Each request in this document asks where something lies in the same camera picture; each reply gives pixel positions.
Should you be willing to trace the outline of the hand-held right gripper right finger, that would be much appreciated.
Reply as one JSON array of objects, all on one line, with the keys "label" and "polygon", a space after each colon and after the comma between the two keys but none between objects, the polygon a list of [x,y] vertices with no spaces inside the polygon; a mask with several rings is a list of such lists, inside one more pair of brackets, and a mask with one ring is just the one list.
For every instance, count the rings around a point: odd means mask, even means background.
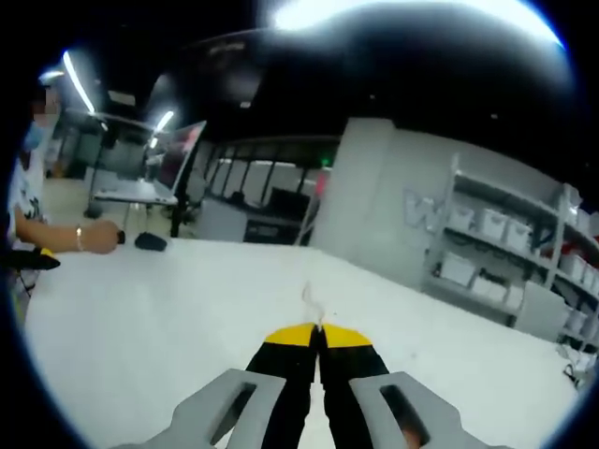
[{"label": "hand-held right gripper right finger", "polygon": [[458,410],[403,371],[392,372],[354,329],[321,327],[319,368],[333,440],[342,448],[471,448]]}]

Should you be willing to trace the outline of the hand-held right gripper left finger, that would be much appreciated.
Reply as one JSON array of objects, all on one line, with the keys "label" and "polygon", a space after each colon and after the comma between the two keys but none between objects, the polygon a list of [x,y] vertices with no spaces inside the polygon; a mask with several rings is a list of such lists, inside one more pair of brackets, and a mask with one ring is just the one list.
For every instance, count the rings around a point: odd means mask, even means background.
[{"label": "hand-held right gripper left finger", "polygon": [[170,424],[123,448],[297,448],[311,408],[319,326],[280,328],[245,369],[227,369],[173,411]]}]

